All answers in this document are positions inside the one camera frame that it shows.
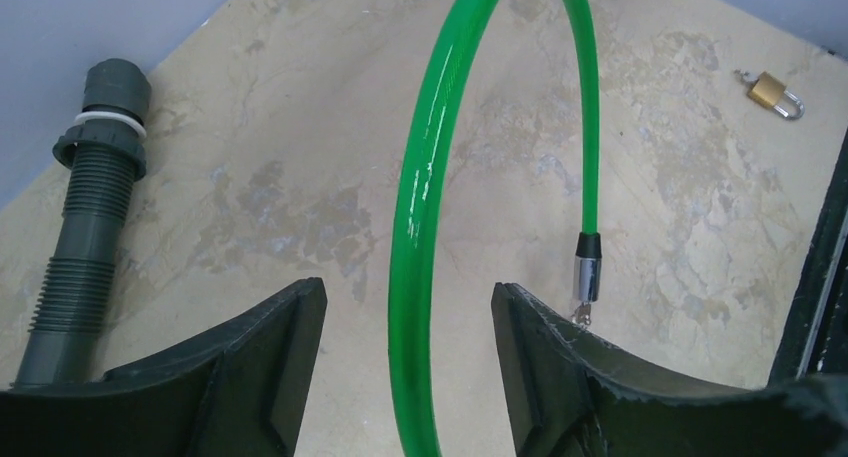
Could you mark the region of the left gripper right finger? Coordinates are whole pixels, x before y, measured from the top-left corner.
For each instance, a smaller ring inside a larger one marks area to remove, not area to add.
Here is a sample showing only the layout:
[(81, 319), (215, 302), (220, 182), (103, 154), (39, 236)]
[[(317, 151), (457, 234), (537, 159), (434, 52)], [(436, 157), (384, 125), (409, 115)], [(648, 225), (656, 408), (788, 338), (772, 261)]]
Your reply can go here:
[(843, 456), (847, 379), (758, 390), (649, 362), (499, 283), (491, 310), (520, 456)]

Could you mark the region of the cable lock keys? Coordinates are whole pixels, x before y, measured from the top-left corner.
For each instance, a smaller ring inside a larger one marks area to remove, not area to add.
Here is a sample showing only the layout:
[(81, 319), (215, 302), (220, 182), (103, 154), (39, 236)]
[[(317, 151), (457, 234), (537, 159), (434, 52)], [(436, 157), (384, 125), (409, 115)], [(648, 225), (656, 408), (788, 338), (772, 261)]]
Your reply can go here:
[(591, 302), (579, 302), (571, 315), (571, 322), (581, 328), (588, 328), (592, 323), (591, 313)]

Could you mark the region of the green cable lock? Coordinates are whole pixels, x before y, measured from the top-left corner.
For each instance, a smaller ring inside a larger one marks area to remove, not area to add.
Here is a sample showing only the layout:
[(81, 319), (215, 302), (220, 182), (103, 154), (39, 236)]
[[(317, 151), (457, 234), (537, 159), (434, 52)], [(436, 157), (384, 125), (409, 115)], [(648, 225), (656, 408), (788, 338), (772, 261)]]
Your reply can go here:
[[(438, 456), (431, 385), (430, 317), (440, 205), (452, 136), (480, 41), (499, 0), (455, 0), (423, 76), (394, 215), (388, 287), (388, 358), (394, 416), (407, 456)], [(582, 112), (582, 220), (575, 296), (600, 291), (600, 79), (588, 0), (562, 0), (578, 60)]]

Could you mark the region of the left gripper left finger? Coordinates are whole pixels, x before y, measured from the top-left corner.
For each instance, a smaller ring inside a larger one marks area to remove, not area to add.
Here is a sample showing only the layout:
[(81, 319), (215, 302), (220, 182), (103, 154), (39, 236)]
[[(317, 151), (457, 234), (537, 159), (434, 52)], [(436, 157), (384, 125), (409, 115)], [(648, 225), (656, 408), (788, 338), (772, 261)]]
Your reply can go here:
[(1, 395), (5, 456), (291, 456), (327, 308), (298, 280), (254, 307), (86, 383)]

